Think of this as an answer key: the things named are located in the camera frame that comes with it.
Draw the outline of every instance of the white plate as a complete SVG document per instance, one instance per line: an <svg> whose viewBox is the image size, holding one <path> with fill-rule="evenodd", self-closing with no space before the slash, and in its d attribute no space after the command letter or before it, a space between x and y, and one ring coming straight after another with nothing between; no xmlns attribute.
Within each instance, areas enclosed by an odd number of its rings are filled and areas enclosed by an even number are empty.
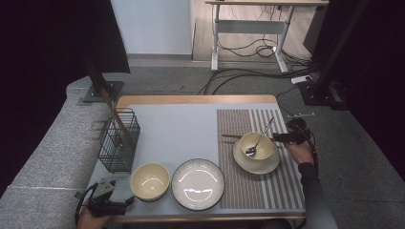
<svg viewBox="0 0 405 229"><path fill-rule="evenodd" d="M238 139L233 145L233 157L244 170L257 175L271 173L277 168L281 159L280 152L277 149L277 146L273 143L273 153L267 159L261 160L259 162L247 160L246 156L244 156L243 152L241 151L240 139Z"/></svg>
<svg viewBox="0 0 405 229"><path fill-rule="evenodd" d="M220 168L206 159L184 162L172 177L176 201L190 210L205 210L214 206L224 193L224 175Z"/></svg>

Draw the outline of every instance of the person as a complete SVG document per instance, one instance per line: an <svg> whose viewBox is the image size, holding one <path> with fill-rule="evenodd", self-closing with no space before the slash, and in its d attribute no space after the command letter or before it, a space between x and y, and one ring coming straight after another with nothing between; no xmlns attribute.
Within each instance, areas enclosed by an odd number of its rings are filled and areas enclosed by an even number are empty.
<svg viewBox="0 0 405 229"><path fill-rule="evenodd" d="M319 178L316 174L312 149L308 142L299 145L283 143L292 159L298 164L301 173L301 184L306 203L306 229L337 229L336 221L325 201ZM80 214L77 228L101 229L109 217L94 218L87 208ZM290 229L290 224L284 219L265 221L265 229Z"/></svg>

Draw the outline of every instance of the cream bowl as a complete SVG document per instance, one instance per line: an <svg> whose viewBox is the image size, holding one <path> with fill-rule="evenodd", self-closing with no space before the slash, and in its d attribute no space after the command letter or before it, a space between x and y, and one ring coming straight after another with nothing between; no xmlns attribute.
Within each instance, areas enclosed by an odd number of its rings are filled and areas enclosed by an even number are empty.
<svg viewBox="0 0 405 229"><path fill-rule="evenodd" d="M143 201L163 197L170 184L169 171L158 163L144 164L131 175L131 189Z"/></svg>
<svg viewBox="0 0 405 229"><path fill-rule="evenodd" d="M250 157L246 155L246 151L254 147L259 140L260 136L262 134L260 133L247 133L242 136L241 138L241 152L242 154L247 157L248 160L254 161L260 161L260 160L266 160L271 156L273 153L273 143L271 142L270 138L268 138L266 135L263 136L262 140L259 142L259 144L256 147L256 155L254 157Z"/></svg>

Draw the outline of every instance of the black stand base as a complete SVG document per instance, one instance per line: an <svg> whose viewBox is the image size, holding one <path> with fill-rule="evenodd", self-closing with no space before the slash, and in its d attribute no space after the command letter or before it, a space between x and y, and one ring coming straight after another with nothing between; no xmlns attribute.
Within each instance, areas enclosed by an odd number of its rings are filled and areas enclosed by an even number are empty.
<svg viewBox="0 0 405 229"><path fill-rule="evenodd" d="M106 81L108 87L107 93L111 100L116 101L119 91L122 88L123 82L122 81ZM96 92L95 87L92 85L89 91L87 91L86 96L83 98L83 102L85 103L93 103L93 102L105 102L104 97Z"/></svg>
<svg viewBox="0 0 405 229"><path fill-rule="evenodd" d="M317 95L314 93L315 84L303 82L297 84L304 99L304 103L308 106L330 106L333 110L347 111L345 88L338 83L331 82L329 90L326 94Z"/></svg>

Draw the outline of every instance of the white power adapter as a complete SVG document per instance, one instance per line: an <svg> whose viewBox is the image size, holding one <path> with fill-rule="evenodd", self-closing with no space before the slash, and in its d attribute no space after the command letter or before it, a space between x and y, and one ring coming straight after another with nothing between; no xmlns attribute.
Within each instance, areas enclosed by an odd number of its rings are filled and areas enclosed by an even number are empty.
<svg viewBox="0 0 405 229"><path fill-rule="evenodd" d="M309 75L303 75L303 76L291 78L291 83L297 84L297 83L302 83L302 82L308 82L311 80L312 80L312 77L310 77Z"/></svg>

